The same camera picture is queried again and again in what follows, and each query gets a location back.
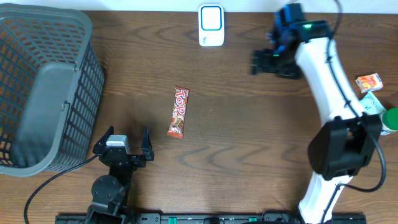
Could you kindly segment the small orange box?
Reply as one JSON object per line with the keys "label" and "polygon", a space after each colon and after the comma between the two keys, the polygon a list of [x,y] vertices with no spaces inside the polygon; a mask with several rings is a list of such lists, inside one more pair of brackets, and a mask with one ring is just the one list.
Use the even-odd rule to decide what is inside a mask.
{"label": "small orange box", "polygon": [[377,73],[358,77],[356,79],[356,84],[359,87],[361,93],[380,90],[384,87],[382,80]]}

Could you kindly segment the red chocolate bar wrapper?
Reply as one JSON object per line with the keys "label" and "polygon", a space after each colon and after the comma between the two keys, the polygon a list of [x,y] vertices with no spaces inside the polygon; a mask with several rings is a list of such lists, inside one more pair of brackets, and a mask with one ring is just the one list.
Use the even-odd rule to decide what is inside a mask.
{"label": "red chocolate bar wrapper", "polygon": [[175,138],[183,138],[183,128],[185,115],[187,112],[187,102],[190,90],[187,88],[175,87],[174,107],[172,110],[172,118],[167,131],[168,136]]}

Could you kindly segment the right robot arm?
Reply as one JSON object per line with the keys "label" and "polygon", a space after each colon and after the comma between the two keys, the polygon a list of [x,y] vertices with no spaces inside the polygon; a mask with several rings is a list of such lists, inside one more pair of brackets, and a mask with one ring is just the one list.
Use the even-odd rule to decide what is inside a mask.
{"label": "right robot arm", "polygon": [[308,146],[313,174],[298,204],[301,223],[332,222],[343,189],[382,151],[381,119],[365,112],[349,84],[336,50],[336,31],[327,21],[308,20],[299,3],[289,3],[275,14],[272,47],[252,53],[253,75],[305,77],[317,104],[321,129]]}

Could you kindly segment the light blue wipes pack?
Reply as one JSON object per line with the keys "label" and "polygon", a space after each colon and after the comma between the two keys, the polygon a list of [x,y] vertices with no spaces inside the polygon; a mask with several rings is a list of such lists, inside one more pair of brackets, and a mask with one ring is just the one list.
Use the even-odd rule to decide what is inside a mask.
{"label": "light blue wipes pack", "polygon": [[385,107],[377,99],[373,92],[369,91],[366,95],[359,101],[367,114],[383,114],[386,112]]}

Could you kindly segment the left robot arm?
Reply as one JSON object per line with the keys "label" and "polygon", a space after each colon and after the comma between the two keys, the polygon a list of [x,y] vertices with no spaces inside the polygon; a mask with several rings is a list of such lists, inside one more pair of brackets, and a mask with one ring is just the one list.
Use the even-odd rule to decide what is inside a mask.
{"label": "left robot arm", "polygon": [[141,151],[141,154],[130,154],[127,136],[115,135],[112,126],[95,144],[93,152],[109,167],[109,173],[93,182],[93,200],[88,207],[86,224],[136,222],[136,215],[127,207],[127,200],[133,172],[155,158],[147,128],[144,130]]}

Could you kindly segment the green lid jar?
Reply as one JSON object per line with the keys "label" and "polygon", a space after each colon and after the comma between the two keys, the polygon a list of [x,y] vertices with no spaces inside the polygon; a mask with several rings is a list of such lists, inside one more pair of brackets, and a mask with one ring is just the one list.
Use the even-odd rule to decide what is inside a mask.
{"label": "green lid jar", "polygon": [[382,121],[381,135],[386,136],[398,130],[398,109],[392,108],[379,115]]}

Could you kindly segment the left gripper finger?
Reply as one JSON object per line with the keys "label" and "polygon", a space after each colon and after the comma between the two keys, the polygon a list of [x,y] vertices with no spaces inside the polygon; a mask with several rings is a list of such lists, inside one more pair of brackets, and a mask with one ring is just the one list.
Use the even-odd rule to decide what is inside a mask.
{"label": "left gripper finger", "polygon": [[143,154],[153,154],[153,148],[149,136],[149,128],[144,130],[144,135],[141,142],[141,151]]}
{"label": "left gripper finger", "polygon": [[105,134],[97,141],[93,149],[103,149],[106,146],[108,138],[114,134],[114,127],[110,126]]}

